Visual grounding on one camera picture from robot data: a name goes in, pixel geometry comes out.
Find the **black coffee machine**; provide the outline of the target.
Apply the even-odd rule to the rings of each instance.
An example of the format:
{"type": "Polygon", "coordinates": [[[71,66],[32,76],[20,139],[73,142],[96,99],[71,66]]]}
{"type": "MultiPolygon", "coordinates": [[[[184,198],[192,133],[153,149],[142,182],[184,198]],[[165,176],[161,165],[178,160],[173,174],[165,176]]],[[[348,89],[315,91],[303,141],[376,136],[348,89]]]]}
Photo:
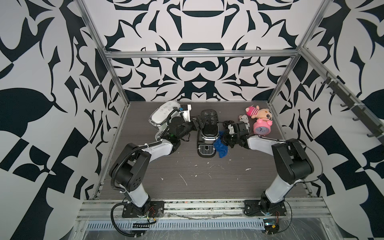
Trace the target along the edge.
{"type": "Polygon", "coordinates": [[[214,148],[214,142],[219,136],[219,118],[218,114],[213,109],[203,110],[201,116],[212,116],[215,117],[215,127],[205,127],[205,135],[198,135],[197,139],[197,151],[198,155],[202,158],[212,158],[216,154],[214,148]]]}

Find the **blue cloth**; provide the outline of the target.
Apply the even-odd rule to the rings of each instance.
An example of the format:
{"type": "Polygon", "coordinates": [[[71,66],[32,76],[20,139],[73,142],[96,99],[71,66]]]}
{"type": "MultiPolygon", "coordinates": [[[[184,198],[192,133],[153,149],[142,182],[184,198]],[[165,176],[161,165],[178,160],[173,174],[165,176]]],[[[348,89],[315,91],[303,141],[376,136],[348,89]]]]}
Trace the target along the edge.
{"type": "Polygon", "coordinates": [[[222,143],[223,135],[224,135],[224,131],[219,131],[219,136],[214,142],[214,148],[219,154],[219,158],[226,157],[229,152],[228,146],[222,143]]]}

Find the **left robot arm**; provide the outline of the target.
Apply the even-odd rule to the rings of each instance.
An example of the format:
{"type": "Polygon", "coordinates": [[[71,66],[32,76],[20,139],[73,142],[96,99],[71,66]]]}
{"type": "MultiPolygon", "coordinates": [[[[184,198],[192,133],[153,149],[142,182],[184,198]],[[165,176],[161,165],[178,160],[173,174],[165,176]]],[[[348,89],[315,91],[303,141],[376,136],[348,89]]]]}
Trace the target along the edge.
{"type": "Polygon", "coordinates": [[[151,202],[142,184],[150,162],[174,153],[184,137],[192,131],[216,128],[216,117],[191,117],[189,122],[181,116],[167,119],[165,129],[159,131],[155,142],[140,146],[130,143],[125,146],[110,169],[111,188],[123,194],[134,209],[143,215],[151,202]]]}

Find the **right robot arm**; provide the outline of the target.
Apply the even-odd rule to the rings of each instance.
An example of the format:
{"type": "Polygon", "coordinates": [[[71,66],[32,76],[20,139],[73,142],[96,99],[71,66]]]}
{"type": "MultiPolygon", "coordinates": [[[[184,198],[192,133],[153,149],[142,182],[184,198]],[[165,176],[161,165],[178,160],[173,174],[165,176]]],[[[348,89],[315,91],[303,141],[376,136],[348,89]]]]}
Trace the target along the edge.
{"type": "Polygon", "coordinates": [[[224,124],[222,143],[229,147],[239,145],[245,149],[259,151],[274,157],[277,176],[262,193],[259,206],[267,213],[283,204],[286,195],[298,183],[314,172],[310,158],[298,140],[276,140],[259,135],[251,136],[246,123],[224,124]]]}

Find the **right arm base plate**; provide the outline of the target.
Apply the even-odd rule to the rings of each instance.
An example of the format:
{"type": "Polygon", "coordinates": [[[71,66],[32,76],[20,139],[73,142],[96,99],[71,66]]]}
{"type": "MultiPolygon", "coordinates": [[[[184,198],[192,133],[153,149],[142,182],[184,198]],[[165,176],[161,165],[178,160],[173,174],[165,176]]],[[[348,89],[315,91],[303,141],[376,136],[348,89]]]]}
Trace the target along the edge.
{"type": "Polygon", "coordinates": [[[244,201],[244,214],[249,217],[255,216],[276,216],[280,214],[285,216],[287,209],[285,207],[284,201],[279,203],[270,203],[268,199],[261,200],[245,200],[244,201]]]}

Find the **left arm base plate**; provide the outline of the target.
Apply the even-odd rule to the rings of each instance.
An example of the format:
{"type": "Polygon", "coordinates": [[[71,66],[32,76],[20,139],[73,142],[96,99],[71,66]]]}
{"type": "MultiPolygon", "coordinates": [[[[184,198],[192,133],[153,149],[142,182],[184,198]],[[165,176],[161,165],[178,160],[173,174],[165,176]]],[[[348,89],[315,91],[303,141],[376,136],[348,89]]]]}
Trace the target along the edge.
{"type": "Polygon", "coordinates": [[[125,203],[123,208],[123,218],[138,218],[148,216],[155,218],[164,213],[164,201],[147,201],[142,207],[137,207],[133,203],[125,203]]]}

